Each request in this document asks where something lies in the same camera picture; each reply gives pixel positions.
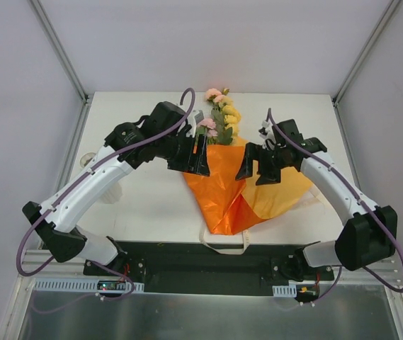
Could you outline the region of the cream printed ribbon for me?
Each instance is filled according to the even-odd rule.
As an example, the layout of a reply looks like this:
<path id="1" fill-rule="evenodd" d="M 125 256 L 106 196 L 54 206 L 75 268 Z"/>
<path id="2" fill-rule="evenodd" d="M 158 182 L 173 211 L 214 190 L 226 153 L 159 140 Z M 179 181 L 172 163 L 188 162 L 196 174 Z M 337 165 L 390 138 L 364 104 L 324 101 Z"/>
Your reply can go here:
<path id="1" fill-rule="evenodd" d="M 239 255 L 253 245 L 294 245 L 326 241 L 333 235 L 334 211 L 312 186 L 287 212 L 235 235 L 213 234 L 202 222 L 199 242 L 220 254 Z"/>

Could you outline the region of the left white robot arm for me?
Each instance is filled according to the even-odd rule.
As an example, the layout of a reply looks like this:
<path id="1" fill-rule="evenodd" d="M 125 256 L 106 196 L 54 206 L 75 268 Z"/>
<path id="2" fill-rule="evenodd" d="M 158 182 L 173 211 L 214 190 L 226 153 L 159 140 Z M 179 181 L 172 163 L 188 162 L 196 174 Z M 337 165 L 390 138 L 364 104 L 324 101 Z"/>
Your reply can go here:
<path id="1" fill-rule="evenodd" d="M 41 204 L 26 203 L 23 214 L 53 259 L 64 263 L 80 257 L 118 275 L 127 261 L 125 252 L 112 237 L 87 232 L 78 221 L 120 179 L 154 158 L 166 160 L 170 170 L 209 176 L 208 139 L 195 134 L 202 119 L 199 110 L 186 113 L 173 103 L 159 102 L 137 122 L 114 127 L 82 172 L 59 192 Z"/>

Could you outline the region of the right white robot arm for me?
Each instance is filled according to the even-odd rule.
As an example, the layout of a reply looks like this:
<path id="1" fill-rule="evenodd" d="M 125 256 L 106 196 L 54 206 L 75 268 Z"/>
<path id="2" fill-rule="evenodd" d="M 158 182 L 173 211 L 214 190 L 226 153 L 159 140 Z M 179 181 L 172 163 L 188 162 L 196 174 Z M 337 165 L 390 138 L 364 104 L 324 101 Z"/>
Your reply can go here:
<path id="1" fill-rule="evenodd" d="M 295 169 L 319 189 L 343 225 L 334 241 L 296 249 L 281 265 L 282 276 L 301 282 L 310 279 L 320 267 L 343 266 L 355 271 L 395 254 L 396 211 L 379 206 L 351 184 L 318 138 L 304 138 L 294 120 L 276 125 L 265 122 L 260 131 L 265 142 L 246 143 L 236 178 L 247 179 L 256 172 L 257 186 L 273 185 L 282 182 L 284 169 Z"/>

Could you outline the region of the orange wrapping paper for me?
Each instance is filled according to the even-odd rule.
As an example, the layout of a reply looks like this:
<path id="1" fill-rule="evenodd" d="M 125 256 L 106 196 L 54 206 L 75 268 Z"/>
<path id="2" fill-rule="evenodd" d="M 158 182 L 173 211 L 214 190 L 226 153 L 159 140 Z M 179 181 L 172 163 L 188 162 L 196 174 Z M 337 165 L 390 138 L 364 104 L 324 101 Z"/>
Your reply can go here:
<path id="1" fill-rule="evenodd" d="M 212 234 L 231 236 L 286 213 L 308 192 L 312 182 L 294 168 L 281 172 L 281 182 L 257 186 L 259 175 L 236 180 L 246 140 L 208 146 L 209 176 L 183 174 Z"/>

